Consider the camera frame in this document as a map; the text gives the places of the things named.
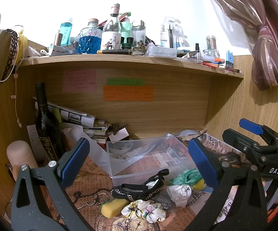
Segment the yellow soft ball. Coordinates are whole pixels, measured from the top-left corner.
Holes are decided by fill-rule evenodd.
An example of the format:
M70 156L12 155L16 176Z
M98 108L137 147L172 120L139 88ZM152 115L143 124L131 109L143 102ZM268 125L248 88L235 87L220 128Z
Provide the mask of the yellow soft ball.
M196 191L202 191L205 187L206 187L206 183L204 179L201 179L193 186L193 189Z

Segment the green scrunchie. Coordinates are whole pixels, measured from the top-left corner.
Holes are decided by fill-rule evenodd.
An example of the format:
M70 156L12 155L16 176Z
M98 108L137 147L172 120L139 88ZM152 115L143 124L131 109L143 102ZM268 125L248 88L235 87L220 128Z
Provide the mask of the green scrunchie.
M195 169L186 169L182 174L179 174L177 177L169 180L169 186L175 185L190 185L194 186L202 179L202 175L197 168Z

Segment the yellow sponge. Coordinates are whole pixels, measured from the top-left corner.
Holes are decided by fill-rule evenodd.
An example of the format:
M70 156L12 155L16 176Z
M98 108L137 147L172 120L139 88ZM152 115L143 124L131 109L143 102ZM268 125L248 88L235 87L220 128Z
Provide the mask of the yellow sponge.
M125 199L111 199L101 205L100 212L106 218L112 218L121 213L122 209L127 206L129 202Z

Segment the floral white scrunchie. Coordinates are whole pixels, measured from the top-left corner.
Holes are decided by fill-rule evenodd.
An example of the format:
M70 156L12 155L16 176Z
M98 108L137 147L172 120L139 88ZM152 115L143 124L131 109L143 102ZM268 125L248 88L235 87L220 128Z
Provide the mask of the floral white scrunchie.
M128 219L146 220L148 223L163 222L167 217L166 210L153 200L136 200L126 205L121 214Z

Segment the clear plastic storage box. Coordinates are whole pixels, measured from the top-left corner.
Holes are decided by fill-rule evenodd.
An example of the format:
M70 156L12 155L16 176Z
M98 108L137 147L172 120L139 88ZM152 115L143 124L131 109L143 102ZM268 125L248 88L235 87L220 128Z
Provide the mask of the clear plastic storage box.
M113 186L143 184L163 169L169 170L169 181L196 168L187 147L173 135L108 142L106 148Z

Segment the silver glitter pouch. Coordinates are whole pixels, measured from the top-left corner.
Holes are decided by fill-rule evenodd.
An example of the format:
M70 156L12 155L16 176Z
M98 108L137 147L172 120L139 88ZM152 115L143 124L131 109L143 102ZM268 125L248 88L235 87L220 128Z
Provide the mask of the silver glitter pouch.
M164 210L168 211L175 207L175 203L171 200L167 194L158 194L152 198L155 203L159 203Z

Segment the pink ceramic mug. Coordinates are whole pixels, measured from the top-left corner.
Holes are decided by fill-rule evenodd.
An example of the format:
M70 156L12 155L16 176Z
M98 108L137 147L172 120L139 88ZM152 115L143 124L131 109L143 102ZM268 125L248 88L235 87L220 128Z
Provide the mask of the pink ceramic mug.
M7 147L7 157L13 167L12 174L16 181L22 165L28 165L30 168L37 168L37 162L29 144L22 140L17 140Z

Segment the rolled newspaper stack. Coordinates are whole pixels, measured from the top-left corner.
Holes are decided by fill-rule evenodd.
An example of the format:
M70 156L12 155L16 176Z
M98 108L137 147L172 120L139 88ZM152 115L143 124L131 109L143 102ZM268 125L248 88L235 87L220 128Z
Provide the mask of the rolled newspaper stack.
M95 116L82 114L71 109L49 103L41 99L35 99L35 108L38 110L37 126L57 128L62 121L83 127L93 127Z

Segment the white paper card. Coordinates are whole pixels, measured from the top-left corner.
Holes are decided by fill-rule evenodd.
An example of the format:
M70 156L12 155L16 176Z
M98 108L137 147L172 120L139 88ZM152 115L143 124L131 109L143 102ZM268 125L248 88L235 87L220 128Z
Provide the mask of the white paper card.
M109 139L111 142L117 142L121 141L122 139L126 138L129 136L129 133L126 128L122 128L117 131L116 134L111 134L109 135Z

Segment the orange sticky note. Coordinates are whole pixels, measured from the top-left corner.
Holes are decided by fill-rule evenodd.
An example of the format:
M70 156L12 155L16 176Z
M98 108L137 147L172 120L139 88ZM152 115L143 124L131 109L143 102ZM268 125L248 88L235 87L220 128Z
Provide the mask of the orange sticky note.
M147 101L154 100L153 86L126 86L126 85L104 85L104 101Z

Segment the pink striped curtain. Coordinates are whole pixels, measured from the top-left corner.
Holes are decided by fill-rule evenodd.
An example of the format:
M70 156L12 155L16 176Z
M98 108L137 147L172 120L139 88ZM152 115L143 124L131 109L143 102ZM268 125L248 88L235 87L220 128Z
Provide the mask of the pink striped curtain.
M252 80L259 90L278 85L278 0L215 0L243 26L254 58Z

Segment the black pen on shelf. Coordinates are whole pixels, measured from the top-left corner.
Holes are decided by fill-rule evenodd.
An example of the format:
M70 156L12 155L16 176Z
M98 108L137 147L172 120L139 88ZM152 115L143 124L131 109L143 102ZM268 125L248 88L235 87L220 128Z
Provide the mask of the black pen on shelf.
M97 54L132 55L131 49L104 49L98 50Z

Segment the wooden desk shelf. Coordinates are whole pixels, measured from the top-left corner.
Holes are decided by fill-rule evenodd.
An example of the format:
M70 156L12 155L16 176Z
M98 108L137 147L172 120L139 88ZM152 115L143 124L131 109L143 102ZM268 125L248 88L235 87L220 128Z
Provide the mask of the wooden desk shelf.
M22 67L44 68L111 68L138 69L186 72L213 76L227 76L243 79L243 74L214 68L203 64L195 64L187 59L168 59L160 57L111 55L111 54L82 54L30 57L24 59Z

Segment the blue-filled glass bottle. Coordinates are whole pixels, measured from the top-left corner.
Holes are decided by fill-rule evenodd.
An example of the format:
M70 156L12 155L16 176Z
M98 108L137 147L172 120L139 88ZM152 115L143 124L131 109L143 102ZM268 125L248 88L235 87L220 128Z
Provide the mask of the blue-filled glass bottle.
M102 30L98 28L98 19L89 19L88 27L79 34L77 53L96 54L100 50Z

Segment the teal plastic bottle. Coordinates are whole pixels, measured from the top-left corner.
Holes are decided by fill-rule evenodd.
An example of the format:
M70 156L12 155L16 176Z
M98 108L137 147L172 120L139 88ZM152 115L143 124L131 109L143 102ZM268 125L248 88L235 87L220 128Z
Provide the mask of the teal plastic bottle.
M65 22L60 25L60 33L62 34L61 46L65 46L68 44L71 30L72 30L71 22Z

